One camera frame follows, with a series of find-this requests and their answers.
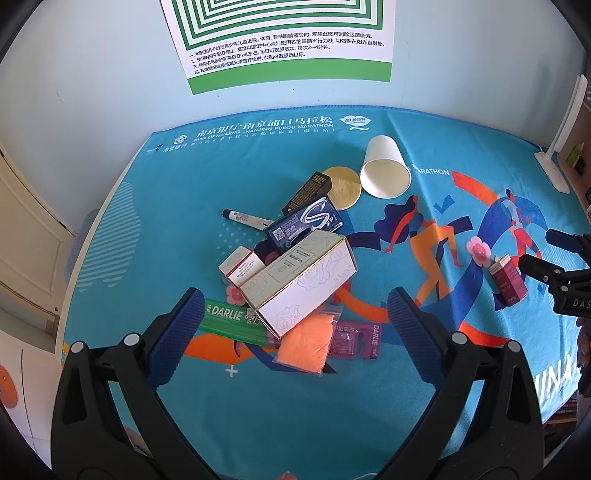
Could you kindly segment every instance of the pink flower illustration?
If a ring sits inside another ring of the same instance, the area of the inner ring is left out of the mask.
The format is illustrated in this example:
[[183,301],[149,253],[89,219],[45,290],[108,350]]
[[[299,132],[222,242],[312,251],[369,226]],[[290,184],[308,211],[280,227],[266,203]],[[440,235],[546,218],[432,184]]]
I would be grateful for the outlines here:
[[228,285],[226,288],[226,301],[230,305],[238,305],[239,307],[246,304],[246,299],[242,295],[242,292],[234,285]]
[[491,266],[491,248],[487,243],[484,243],[479,237],[473,236],[466,244],[468,253],[479,267]]

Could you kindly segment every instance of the purple toothpaste package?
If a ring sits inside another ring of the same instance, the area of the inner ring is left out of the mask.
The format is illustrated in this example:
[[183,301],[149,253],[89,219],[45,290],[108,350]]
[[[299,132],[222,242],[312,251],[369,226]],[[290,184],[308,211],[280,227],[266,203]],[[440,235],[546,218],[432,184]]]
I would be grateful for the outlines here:
[[375,360],[382,343],[382,325],[374,322],[339,320],[330,344],[329,357],[351,359],[357,356],[359,335],[363,334],[361,358]]

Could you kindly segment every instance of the green toothpaste box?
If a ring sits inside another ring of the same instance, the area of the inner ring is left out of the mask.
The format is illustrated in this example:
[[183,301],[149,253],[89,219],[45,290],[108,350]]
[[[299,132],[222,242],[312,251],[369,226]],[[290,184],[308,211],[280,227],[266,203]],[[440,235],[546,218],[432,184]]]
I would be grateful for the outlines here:
[[275,347],[278,343],[253,309],[216,300],[205,299],[199,330],[259,346]]

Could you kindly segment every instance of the eye chart poster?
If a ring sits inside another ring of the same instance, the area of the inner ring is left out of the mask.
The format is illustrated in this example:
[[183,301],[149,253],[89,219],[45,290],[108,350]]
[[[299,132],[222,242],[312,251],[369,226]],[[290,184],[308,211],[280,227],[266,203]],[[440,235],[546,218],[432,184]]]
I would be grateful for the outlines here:
[[194,95],[298,79],[389,82],[395,0],[161,0]]

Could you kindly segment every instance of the small red and white box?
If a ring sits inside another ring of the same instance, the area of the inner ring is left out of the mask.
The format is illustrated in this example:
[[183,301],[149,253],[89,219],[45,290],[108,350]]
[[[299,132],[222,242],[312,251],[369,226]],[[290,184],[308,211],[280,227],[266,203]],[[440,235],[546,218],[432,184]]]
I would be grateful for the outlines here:
[[509,307],[527,295],[527,287],[509,255],[497,259],[489,272]]
[[240,288],[263,270],[265,264],[253,250],[241,245],[218,268],[230,283]]

